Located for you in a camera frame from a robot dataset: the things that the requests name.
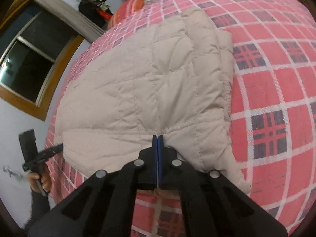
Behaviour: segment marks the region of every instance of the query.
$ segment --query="folded puffer jacket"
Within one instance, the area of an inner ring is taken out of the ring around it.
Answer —
[[[229,136],[233,66],[230,33],[190,8],[92,61],[67,86],[54,142],[90,176],[121,169],[163,134],[196,169],[220,170],[247,193]]]

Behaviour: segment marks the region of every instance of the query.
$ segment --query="dark sleeve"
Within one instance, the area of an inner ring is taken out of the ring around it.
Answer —
[[[42,194],[32,190],[32,213],[31,219],[26,223],[24,230],[26,233],[32,225],[42,218],[48,211],[50,211],[48,196],[44,197]]]

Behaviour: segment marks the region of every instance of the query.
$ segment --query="striped cushion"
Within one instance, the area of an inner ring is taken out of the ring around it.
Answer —
[[[134,12],[142,9],[144,6],[144,0],[127,0],[124,2],[117,12],[111,17],[108,24],[108,29],[117,25],[120,21],[124,20]]]

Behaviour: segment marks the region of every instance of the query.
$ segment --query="metal screw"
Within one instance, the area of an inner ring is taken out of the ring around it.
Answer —
[[[135,160],[134,161],[134,165],[135,166],[142,166],[144,164],[144,161],[143,160]]]
[[[103,177],[106,176],[106,171],[104,171],[104,170],[98,170],[98,171],[95,173],[95,176],[96,176],[97,178],[103,178]]]
[[[217,170],[213,170],[210,172],[210,177],[211,178],[219,178],[220,173]]]
[[[182,161],[181,160],[173,160],[171,162],[171,164],[173,164],[174,166],[181,166],[182,165]]]

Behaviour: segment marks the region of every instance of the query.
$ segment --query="gray curtain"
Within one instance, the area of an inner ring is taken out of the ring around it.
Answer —
[[[34,0],[51,14],[60,18],[67,25],[82,35],[89,42],[94,42],[104,34],[104,31],[89,20],[86,16],[76,11],[63,0]]]

